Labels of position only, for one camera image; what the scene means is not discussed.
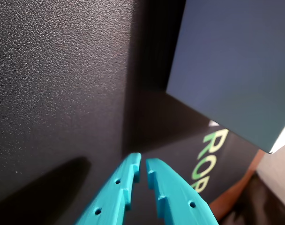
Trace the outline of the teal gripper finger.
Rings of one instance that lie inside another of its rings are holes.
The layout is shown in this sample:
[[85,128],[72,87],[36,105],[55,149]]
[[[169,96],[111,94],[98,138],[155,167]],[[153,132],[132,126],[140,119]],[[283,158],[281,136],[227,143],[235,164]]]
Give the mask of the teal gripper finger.
[[139,181],[140,153],[129,154],[84,210],[77,225],[121,225],[131,206],[133,183]]
[[168,164],[146,160],[148,186],[154,190],[157,215],[166,225],[217,225],[209,205]]

